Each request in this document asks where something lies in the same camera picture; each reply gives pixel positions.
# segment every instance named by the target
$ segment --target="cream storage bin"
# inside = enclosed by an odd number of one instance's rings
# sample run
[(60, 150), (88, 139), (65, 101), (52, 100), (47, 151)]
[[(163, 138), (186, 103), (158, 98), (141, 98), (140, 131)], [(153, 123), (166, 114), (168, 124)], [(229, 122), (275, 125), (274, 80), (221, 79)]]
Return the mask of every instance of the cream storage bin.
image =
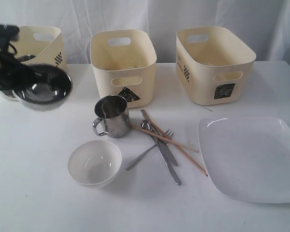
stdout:
[(176, 72), (190, 99), (200, 105), (237, 100), (256, 54), (222, 27), (176, 34)]
[[(11, 42), (16, 48), (16, 58), (35, 55), (35, 58), (22, 62), (23, 64), (47, 63), (67, 71), (67, 63), (63, 50), (61, 30), (47, 26), (19, 27), (19, 40)], [(12, 91), (3, 91), (3, 96), (9, 100), (17, 100)]]
[(123, 96), (128, 107), (150, 103), (157, 56), (148, 35), (140, 30), (116, 30), (91, 38), (90, 61), (100, 97)]

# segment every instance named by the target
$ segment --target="white curtain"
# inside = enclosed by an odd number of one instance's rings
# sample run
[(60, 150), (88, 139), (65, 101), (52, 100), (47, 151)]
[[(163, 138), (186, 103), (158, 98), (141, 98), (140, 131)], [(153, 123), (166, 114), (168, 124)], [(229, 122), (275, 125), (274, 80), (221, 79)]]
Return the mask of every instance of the white curtain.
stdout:
[(257, 60), (290, 64), (290, 0), (0, 0), (0, 23), (61, 28), (69, 63), (88, 63), (90, 38), (104, 30), (148, 33), (158, 62), (174, 62), (183, 28), (228, 28)]

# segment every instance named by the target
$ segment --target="white table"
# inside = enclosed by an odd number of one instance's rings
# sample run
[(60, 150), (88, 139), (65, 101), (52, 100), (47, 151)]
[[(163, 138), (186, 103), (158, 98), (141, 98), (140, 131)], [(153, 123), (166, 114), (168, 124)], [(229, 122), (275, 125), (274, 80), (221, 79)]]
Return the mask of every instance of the white table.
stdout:
[[(90, 65), (69, 65), (74, 89), (49, 112), (31, 111), (0, 96), (0, 232), (290, 232), (290, 204), (255, 204), (219, 193), (208, 177), (171, 147), (183, 181), (177, 186), (157, 150), (109, 186), (88, 189), (68, 175), (67, 161), (81, 144), (101, 139), (91, 129), (99, 99)], [(197, 123), (207, 116), (277, 116), (290, 126), (290, 67), (256, 62), (240, 100), (192, 103), (175, 64), (158, 64), (153, 101), (145, 107), (177, 141), (198, 147)], [(134, 121), (140, 109), (131, 109)], [(137, 131), (121, 139), (123, 167), (152, 145)], [(202, 163), (200, 154), (190, 153)]]

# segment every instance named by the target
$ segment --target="fork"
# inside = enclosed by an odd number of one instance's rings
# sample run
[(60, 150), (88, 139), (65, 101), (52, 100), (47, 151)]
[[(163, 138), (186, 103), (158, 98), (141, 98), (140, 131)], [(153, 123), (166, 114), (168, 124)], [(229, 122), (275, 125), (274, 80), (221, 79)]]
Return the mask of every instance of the fork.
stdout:
[[(168, 129), (165, 133), (167, 136), (169, 136), (170, 138), (173, 137), (174, 132), (172, 133), (172, 131), (169, 131), (170, 129)], [(151, 146), (149, 149), (147, 149), (145, 152), (143, 152), (142, 154), (140, 154), (137, 158), (135, 158), (134, 160), (132, 160), (127, 166), (126, 166), (126, 170), (129, 171), (131, 168), (133, 168), (138, 162), (141, 161), (141, 159), (154, 147), (156, 147), (156, 145)]]

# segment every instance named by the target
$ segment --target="chopstick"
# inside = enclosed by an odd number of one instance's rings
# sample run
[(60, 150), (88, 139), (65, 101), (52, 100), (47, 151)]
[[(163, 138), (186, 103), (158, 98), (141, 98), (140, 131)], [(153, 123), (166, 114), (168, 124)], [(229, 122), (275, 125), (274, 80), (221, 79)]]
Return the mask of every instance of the chopstick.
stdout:
[[(168, 138), (168, 139), (171, 139), (166, 133), (164, 133), (164, 131), (162, 129), (160, 129), (149, 117), (149, 115), (147, 114), (147, 112), (145, 110), (141, 110), (142, 112), (142, 115), (143, 117), (149, 121), (151, 123), (151, 125), (156, 128), (157, 131), (159, 131), (159, 133), (161, 133), (164, 137)], [(184, 151), (180, 146), (178, 145), (174, 145), (175, 147), (178, 148), (178, 150), (180, 150), (194, 165), (196, 165), (201, 172), (203, 172), (204, 175), (208, 176), (207, 175), (207, 172), (206, 170), (201, 166), (199, 165), (190, 155), (187, 154), (186, 151)]]
[(190, 150), (190, 151), (194, 151), (194, 152), (197, 152), (197, 153), (199, 152), (198, 150), (193, 149), (193, 148), (191, 148), (191, 147), (189, 147), (189, 146), (186, 146), (186, 145), (180, 144), (180, 143), (175, 142), (175, 141), (173, 141), (173, 140), (171, 140), (171, 139), (168, 139), (168, 138), (163, 137), (163, 136), (161, 136), (161, 135), (155, 134), (155, 133), (150, 132), (150, 131), (148, 131), (148, 130), (142, 129), (142, 128), (140, 128), (140, 127), (137, 127), (137, 126), (132, 125), (132, 128), (134, 128), (134, 129), (136, 129), (136, 130), (138, 130), (138, 131), (141, 131), (141, 132), (143, 132), (143, 133), (145, 133), (145, 134), (149, 134), (149, 135), (151, 135), (151, 136), (153, 136), (153, 137), (156, 137), (156, 138), (158, 138), (158, 139), (161, 139), (161, 140), (163, 140), (163, 141), (169, 142), (169, 143), (171, 143), (171, 144), (174, 144), (174, 145), (177, 145), (177, 146), (181, 146), (181, 147), (183, 147), (183, 148), (185, 148), (185, 149), (188, 149), (188, 150)]

